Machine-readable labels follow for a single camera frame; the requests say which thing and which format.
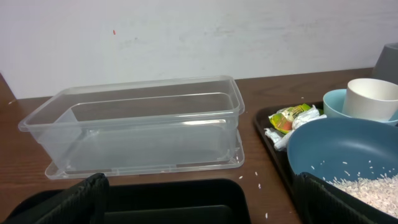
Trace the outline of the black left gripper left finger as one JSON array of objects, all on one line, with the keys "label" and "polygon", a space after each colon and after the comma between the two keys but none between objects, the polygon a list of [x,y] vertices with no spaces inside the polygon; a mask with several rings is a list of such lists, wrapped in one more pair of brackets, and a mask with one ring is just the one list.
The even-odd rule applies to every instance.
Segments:
[{"label": "black left gripper left finger", "polygon": [[68,189],[49,190],[20,203],[3,224],[104,223],[109,181],[93,174]]}]

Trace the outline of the light blue bowl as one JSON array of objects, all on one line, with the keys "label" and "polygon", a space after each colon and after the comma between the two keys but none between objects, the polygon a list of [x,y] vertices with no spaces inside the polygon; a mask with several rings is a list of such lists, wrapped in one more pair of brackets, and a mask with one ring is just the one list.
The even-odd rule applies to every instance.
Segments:
[{"label": "light blue bowl", "polygon": [[[397,87],[395,90],[387,90],[369,94],[362,94],[354,89],[348,88],[349,94],[355,95],[355,100],[366,100],[375,102],[396,102]],[[358,118],[344,113],[344,103],[346,99],[346,89],[332,90],[323,96],[323,110],[329,118]]]}]

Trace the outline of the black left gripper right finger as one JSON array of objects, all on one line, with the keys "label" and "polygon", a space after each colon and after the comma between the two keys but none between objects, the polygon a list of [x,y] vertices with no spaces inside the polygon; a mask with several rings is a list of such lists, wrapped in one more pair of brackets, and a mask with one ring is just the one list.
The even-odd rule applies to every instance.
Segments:
[{"label": "black left gripper right finger", "polygon": [[304,223],[377,223],[368,205],[311,174],[295,175],[293,192]]}]

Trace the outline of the cream white cup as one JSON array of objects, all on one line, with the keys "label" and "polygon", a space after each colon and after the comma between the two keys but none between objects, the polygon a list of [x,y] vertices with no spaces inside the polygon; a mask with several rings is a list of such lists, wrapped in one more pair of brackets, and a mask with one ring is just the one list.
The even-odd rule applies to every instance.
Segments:
[{"label": "cream white cup", "polygon": [[342,113],[361,119],[389,121],[397,111],[397,85],[373,78],[347,84]]}]

